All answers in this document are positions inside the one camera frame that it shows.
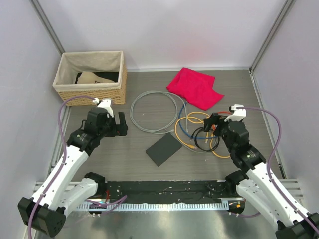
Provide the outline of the black network switch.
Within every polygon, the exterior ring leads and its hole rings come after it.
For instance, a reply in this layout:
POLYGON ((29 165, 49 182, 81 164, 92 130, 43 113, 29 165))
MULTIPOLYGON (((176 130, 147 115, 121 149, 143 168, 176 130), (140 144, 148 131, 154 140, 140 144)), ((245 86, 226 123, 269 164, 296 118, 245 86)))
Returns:
POLYGON ((170 157, 178 152, 181 147, 181 143, 168 133, 148 148, 146 150, 146 154, 157 167, 160 167, 170 157))

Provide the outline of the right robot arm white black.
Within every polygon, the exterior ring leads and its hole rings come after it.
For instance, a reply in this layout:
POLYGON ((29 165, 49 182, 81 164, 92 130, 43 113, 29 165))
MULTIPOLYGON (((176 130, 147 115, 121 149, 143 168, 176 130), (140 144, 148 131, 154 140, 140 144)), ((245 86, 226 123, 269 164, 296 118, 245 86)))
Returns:
POLYGON ((250 143, 239 111, 229 116, 213 113, 204 119, 204 132, 220 137, 238 171, 227 176, 229 196, 246 199, 275 229, 278 239, 317 239, 319 215, 305 209, 282 185, 263 155, 250 143))

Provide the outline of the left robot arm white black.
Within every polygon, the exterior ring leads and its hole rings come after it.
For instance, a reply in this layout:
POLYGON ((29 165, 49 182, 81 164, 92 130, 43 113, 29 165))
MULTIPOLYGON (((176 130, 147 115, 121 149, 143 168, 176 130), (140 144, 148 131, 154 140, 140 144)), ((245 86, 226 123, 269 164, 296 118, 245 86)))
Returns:
POLYGON ((30 198, 23 197, 19 201, 18 210, 28 227, 29 238, 32 237, 32 229, 55 237, 79 204, 92 196, 100 199, 105 195, 105 177, 93 172, 87 173, 69 192, 65 190, 102 139, 127 135, 124 112, 118 113, 120 122, 116 123, 111 111, 111 107, 89 110, 81 127, 70 134, 60 160, 42 186, 30 198))

